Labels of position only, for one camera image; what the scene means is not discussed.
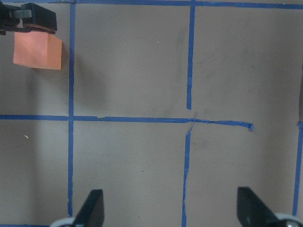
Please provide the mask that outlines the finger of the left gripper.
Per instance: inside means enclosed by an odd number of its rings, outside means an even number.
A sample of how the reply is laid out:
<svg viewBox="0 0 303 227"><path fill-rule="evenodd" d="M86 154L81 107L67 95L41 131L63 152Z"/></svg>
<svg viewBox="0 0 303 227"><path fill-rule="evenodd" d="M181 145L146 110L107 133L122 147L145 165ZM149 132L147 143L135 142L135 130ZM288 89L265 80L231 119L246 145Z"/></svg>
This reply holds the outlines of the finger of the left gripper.
<svg viewBox="0 0 303 227"><path fill-rule="evenodd" d="M0 34L7 32L29 33L32 31L55 34L56 13L34 3L21 6L0 4Z"/></svg>

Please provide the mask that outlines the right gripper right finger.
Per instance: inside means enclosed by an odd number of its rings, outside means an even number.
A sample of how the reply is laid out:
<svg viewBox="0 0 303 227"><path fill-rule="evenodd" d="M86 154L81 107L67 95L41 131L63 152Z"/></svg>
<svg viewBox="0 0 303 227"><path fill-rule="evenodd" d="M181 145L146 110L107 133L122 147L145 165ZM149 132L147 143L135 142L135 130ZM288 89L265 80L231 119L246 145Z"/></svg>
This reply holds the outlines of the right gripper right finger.
<svg viewBox="0 0 303 227"><path fill-rule="evenodd" d="M280 220L249 187L237 189L237 218L243 227L281 227Z"/></svg>

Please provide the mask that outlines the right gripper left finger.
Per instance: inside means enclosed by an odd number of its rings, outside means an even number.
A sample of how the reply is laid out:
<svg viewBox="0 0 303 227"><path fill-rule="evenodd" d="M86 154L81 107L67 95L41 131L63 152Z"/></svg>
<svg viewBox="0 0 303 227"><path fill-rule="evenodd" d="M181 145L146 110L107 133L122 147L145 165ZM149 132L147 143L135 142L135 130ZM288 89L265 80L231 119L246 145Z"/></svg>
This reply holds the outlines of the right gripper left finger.
<svg viewBox="0 0 303 227"><path fill-rule="evenodd" d="M73 227L102 227L105 219L103 190L92 190L75 217Z"/></svg>

